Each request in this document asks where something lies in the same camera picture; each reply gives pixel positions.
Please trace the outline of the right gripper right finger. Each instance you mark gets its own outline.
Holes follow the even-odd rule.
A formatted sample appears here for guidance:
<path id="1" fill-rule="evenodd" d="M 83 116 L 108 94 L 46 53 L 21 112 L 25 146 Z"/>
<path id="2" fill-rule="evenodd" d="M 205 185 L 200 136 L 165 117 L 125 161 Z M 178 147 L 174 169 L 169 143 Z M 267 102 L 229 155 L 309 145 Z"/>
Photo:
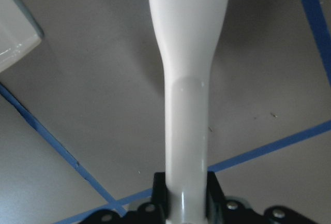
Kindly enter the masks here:
<path id="1" fill-rule="evenodd" d="M 315 223 L 288 207 L 275 205 L 263 214 L 235 197 L 226 197 L 214 172 L 207 173 L 206 216 L 208 223 Z"/>

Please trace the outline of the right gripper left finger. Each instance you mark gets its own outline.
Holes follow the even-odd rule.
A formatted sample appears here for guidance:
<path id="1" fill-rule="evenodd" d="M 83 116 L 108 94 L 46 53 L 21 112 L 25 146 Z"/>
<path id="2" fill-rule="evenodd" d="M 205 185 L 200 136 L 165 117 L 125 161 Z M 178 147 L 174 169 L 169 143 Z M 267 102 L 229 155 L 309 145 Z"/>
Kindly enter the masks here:
<path id="1" fill-rule="evenodd" d="M 165 176 L 164 172 L 154 174 L 151 199 L 139 205 L 135 211 L 128 211 L 121 217 L 115 211 L 101 209 L 93 212 L 80 223 L 166 223 L 168 215 L 168 190 Z"/>

